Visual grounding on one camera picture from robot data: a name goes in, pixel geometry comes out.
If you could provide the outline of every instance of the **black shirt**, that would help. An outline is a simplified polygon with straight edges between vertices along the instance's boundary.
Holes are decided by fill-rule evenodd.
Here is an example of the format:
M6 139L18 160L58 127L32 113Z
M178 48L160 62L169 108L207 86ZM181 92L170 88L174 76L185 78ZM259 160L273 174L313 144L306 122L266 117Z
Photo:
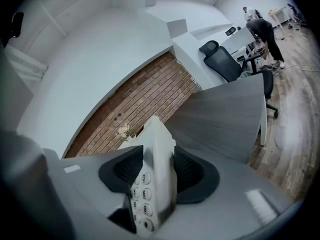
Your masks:
M255 33L258 37L260 37L262 42L266 42L272 25L270 22L264 20L263 18L257 18L250 20L246 24L246 27L249 30L252 30L253 33Z

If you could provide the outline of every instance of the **chair armrest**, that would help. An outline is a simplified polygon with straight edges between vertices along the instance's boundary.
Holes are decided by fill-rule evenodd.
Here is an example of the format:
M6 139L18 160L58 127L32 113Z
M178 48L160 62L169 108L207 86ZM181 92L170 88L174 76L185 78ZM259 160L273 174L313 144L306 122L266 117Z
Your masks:
M249 58L245 59L245 62L251 62L252 60L255 60L256 58L259 58L259 57L261 57L261 55L260 55L260 54L253 55L253 56L251 56L251 57L249 57Z

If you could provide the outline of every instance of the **brick wall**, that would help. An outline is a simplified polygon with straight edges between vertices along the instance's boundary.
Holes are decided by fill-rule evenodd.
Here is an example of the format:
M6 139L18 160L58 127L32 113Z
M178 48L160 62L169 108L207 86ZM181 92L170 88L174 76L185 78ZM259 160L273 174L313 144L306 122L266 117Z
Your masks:
M116 150L116 133L129 124L132 136L156 115L164 123L194 92L201 90L186 69L167 52L127 80L92 115L65 158L91 156Z

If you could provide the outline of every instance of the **keypad button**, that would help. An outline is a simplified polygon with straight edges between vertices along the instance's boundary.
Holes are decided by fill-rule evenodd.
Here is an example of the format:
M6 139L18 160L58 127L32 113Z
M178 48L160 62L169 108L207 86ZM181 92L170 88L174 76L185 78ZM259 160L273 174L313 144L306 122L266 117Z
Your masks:
M138 185L140 183L140 176L136 177L134 184Z
M149 188L144 188L142 190L142 198L148 201L151 199L151 191Z
M133 196L135 197L135 198L138 198L139 197L139 188L134 188L133 189Z
M143 213L144 214L146 214L146 215L148 215L148 216L151 216L152 215L152 208L151 208L151 206L149 205L149 204L147 204L147 203L145 203L144 205L143 205Z
M150 173L147 172L147 173L144 173L142 174L141 176L141 182L142 184L149 184L150 183L150 179L151 179L151 176L150 176Z
M139 210L140 210L140 205L139 205L139 202L138 202L138 201L133 201L133 208L134 208L136 211L139 211Z
M154 231L154 224L150 219L144 218L142 220L142 225L145 229L149 230L150 232Z
M140 222L141 222L140 216L139 216L138 214L136 214L136 213L133 215L133 219L134 219L134 221L135 221L136 223L140 223Z

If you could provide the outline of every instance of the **chair seat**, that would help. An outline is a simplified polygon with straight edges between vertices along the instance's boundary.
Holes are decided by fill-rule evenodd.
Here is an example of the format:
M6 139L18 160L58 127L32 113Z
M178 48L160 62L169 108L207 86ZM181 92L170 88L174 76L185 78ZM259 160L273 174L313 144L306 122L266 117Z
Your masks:
M263 75L264 97L267 99L270 97L274 88L274 76L272 75L272 72L270 70L261 70L256 74Z

